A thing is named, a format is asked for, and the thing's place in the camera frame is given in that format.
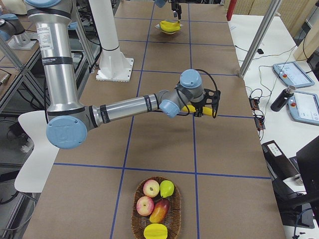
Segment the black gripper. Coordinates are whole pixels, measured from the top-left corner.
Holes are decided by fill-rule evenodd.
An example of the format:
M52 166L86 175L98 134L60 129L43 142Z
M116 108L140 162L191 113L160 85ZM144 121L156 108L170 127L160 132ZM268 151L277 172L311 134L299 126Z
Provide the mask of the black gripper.
M177 19L181 19L181 10L180 10L180 4L177 0L171 0L171 10L173 11L173 16L177 17Z
M191 105L195 108L195 113L194 113L194 116L195 117L202 117L202 113L203 113L203 107L205 106L206 104L206 99L205 98L196 98L196 99L193 99L191 101Z

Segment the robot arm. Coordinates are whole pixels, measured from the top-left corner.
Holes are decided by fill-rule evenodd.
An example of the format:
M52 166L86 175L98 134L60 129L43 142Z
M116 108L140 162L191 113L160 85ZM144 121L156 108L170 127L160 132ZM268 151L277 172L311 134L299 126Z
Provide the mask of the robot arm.
M197 112L204 106L207 90L197 70L184 71L173 90L104 103L108 90L103 81L127 82L133 69L133 58L120 50L114 14L108 0L89 2L101 44L102 54L97 72L97 85L86 91L87 102L81 103L76 86L75 71L69 43L68 26L75 15L72 0L28 0L28 18L36 26L42 64L49 90L50 106L46 136L61 149L81 145L90 130L104 123L153 112L163 111L170 118L191 103Z
M167 2L170 3L173 17L177 17L178 20L181 20L182 8L178 0L155 0L154 2L159 8L164 7Z

